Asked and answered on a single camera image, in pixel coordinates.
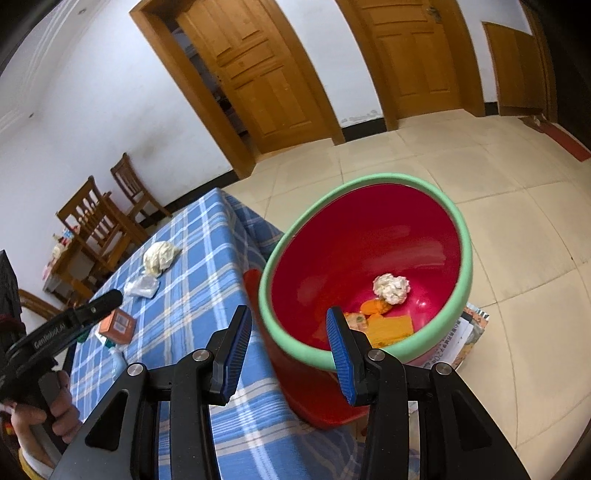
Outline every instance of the blue plaid tablecloth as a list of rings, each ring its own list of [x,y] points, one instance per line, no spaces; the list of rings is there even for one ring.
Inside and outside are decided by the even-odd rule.
[[[178,362],[210,335],[226,328],[236,307],[248,304],[242,274],[262,270],[282,233],[216,189],[179,212],[109,279],[100,293],[123,290],[142,272],[154,242],[182,249],[160,277],[151,299],[124,298],[122,309],[137,319],[133,341],[123,348],[128,363],[148,368]],[[79,345],[72,370],[74,404],[86,419],[113,384],[108,350],[91,335]],[[168,404],[160,423],[160,479],[170,479]],[[211,407],[213,438],[224,480],[356,479],[363,446],[348,427],[328,432],[301,421],[285,402],[262,338],[253,324],[236,394],[226,407]]]

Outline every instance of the ceiling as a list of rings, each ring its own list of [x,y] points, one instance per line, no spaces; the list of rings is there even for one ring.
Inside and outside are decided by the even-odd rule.
[[[108,1],[62,0],[26,36],[0,76],[0,134],[35,113],[68,52]]]

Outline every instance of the cardboard box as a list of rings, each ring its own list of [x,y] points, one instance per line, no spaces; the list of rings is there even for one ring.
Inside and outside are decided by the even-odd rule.
[[[136,320],[131,315],[115,309],[100,321],[99,333],[119,345],[127,345],[134,336],[135,324]]]

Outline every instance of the yellow cloth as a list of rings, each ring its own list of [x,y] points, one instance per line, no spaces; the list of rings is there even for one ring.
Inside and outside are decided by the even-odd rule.
[[[39,475],[35,470],[33,470],[27,461],[22,456],[22,449],[18,449],[18,459],[21,462],[22,471],[27,474],[27,476],[31,480],[45,480],[41,475]]]

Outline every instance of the green bowl rim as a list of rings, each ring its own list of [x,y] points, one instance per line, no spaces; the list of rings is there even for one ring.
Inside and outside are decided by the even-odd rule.
[[[466,306],[470,288],[472,286],[472,241],[470,233],[464,221],[464,217],[454,203],[436,186],[416,177],[402,173],[378,173],[351,180],[323,196],[310,207],[289,228],[273,250],[265,270],[263,271],[261,286],[259,288],[259,306],[262,320],[269,334],[277,345],[293,358],[311,367],[327,371],[335,371],[335,361],[329,350],[322,350],[293,338],[287,333],[277,318],[271,306],[270,280],[277,267],[281,254],[291,242],[294,234],[318,211],[328,205],[332,200],[360,187],[378,183],[396,183],[407,185],[433,198],[452,219],[460,238],[460,272],[456,286],[447,299],[446,304],[427,325],[410,337],[385,347],[383,350],[397,357],[401,362],[409,362],[429,351],[437,345],[452,329],[456,320]]]

